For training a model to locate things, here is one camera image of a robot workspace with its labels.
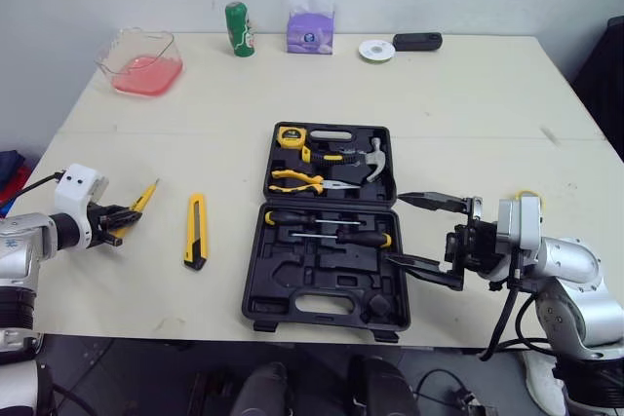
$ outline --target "pink liquid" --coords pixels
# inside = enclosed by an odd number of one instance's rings
[[[178,59],[135,57],[113,77],[112,85],[120,92],[157,96],[169,89],[181,71]]]

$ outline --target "green can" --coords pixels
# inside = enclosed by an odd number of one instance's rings
[[[230,2],[225,6],[227,34],[238,57],[249,57],[254,53],[254,34],[250,28],[247,6],[243,2]]]

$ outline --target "red object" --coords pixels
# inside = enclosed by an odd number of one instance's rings
[[[15,173],[15,175],[11,178],[7,186],[3,191],[0,191],[0,204],[6,202],[11,197],[13,197],[19,190],[26,185],[26,181],[32,174],[32,171],[26,166],[21,166]]]
[[[136,57],[113,77],[112,84],[120,92],[157,96],[169,89],[181,71],[181,60]]]

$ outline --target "hammer head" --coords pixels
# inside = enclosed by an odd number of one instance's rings
[[[374,137],[370,140],[372,151],[367,153],[365,161],[369,166],[375,166],[374,171],[367,177],[367,182],[374,182],[386,167],[386,154],[381,151],[381,139]]]

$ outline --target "yellow utility knife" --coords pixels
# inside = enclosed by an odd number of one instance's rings
[[[145,209],[145,206],[147,205],[147,202],[149,202],[149,199],[152,198],[152,195],[154,194],[154,191],[156,190],[156,186],[158,185],[158,181],[159,180],[160,179],[156,179],[156,182],[154,182],[152,185],[147,187],[145,189],[145,192],[143,192],[141,194],[141,196],[138,199],[136,199],[136,202],[134,202],[130,206],[130,209],[132,211],[143,212],[143,210]],[[119,228],[116,231],[111,232],[110,234],[112,234],[116,238],[123,239],[124,236],[126,236],[126,234],[128,234],[128,230],[131,227],[132,226],[126,226],[125,228]]]
[[[186,252],[184,253],[184,265],[193,270],[201,270],[208,258],[206,227],[206,199],[204,194],[193,194],[188,200]]]

